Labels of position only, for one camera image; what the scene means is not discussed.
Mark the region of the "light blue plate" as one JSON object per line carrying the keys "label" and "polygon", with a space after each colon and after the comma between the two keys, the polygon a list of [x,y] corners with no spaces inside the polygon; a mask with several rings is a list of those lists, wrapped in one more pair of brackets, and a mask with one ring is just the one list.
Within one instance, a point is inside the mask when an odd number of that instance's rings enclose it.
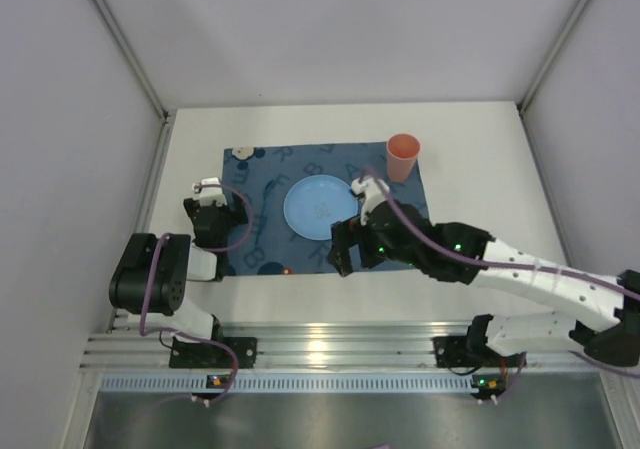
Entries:
{"label": "light blue plate", "polygon": [[284,218],[299,236],[313,241],[331,239],[335,223],[358,214],[350,186],[330,175],[313,175],[295,183],[285,196]]}

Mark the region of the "blue letter-print placemat cloth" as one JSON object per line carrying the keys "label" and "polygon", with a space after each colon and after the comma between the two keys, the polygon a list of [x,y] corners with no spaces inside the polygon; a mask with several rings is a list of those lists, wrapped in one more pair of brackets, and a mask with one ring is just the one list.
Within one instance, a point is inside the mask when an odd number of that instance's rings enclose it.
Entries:
{"label": "blue letter-print placemat cloth", "polygon": [[[386,171],[384,142],[334,143],[224,150],[222,182],[240,192],[254,210],[249,238],[229,253],[234,276],[332,273],[327,262],[331,239],[313,241],[297,235],[286,223],[283,203],[291,187],[303,178],[330,175],[348,185],[370,166],[382,177]],[[264,218],[262,193],[274,179]]]}

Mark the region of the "orange plastic cup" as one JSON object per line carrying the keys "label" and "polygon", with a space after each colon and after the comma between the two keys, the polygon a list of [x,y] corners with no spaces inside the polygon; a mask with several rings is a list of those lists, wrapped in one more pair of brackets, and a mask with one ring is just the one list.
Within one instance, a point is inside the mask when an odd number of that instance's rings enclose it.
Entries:
{"label": "orange plastic cup", "polygon": [[396,134],[387,141],[386,149],[389,180],[398,183],[406,181],[420,153],[420,142],[413,135]]}

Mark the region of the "blue metallic fork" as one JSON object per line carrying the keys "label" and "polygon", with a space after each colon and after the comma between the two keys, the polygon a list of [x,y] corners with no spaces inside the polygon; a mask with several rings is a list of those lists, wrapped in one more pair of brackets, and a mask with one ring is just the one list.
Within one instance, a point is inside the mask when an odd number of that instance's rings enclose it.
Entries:
{"label": "blue metallic fork", "polygon": [[264,187],[263,193],[262,193],[262,204],[261,204],[261,210],[260,210],[260,219],[264,218],[265,212],[266,212],[266,207],[267,207],[267,199],[268,196],[272,190],[273,184],[274,184],[274,179],[271,179]]}

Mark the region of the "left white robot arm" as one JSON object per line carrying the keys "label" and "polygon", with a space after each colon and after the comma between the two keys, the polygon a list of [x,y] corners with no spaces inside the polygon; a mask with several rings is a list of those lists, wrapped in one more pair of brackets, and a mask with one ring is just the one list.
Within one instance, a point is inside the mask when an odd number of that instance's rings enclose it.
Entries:
{"label": "left white robot arm", "polygon": [[225,347],[217,318],[186,296],[186,283],[219,282],[228,253],[250,235],[254,211],[239,190],[217,178],[192,186],[183,207],[193,233],[133,234],[111,277],[109,302],[138,318],[142,337],[166,334],[188,344]]}

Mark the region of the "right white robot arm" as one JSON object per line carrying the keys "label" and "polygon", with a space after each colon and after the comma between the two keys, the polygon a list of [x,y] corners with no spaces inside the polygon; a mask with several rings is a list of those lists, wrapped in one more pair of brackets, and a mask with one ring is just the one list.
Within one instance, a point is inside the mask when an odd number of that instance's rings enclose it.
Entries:
{"label": "right white robot arm", "polygon": [[576,353],[612,368],[639,365],[639,274],[596,275],[517,250],[489,232],[458,222],[434,224],[392,198],[381,179],[364,175],[351,191],[358,215],[333,224],[328,261],[343,277],[392,261],[443,283],[487,287],[548,307],[525,316],[483,314],[467,328],[476,366],[527,352]]}

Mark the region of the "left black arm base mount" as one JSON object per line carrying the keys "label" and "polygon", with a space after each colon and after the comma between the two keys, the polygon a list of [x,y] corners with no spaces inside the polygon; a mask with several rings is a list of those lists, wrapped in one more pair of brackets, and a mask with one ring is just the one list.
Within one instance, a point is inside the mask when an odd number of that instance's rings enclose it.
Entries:
{"label": "left black arm base mount", "polygon": [[[238,359],[239,369],[254,367],[258,354],[258,339],[254,337],[226,337],[223,343]],[[183,342],[175,338],[172,343],[168,366],[171,369],[231,369],[231,355],[216,346],[204,343]]]}

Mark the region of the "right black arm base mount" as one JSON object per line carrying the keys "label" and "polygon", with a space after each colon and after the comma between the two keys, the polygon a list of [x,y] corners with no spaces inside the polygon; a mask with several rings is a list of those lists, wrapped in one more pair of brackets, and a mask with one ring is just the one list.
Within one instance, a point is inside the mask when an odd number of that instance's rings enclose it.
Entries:
{"label": "right black arm base mount", "polygon": [[439,336],[432,339],[432,344],[440,369],[517,368],[524,358],[523,353],[501,356],[487,347],[470,349],[465,336]]}

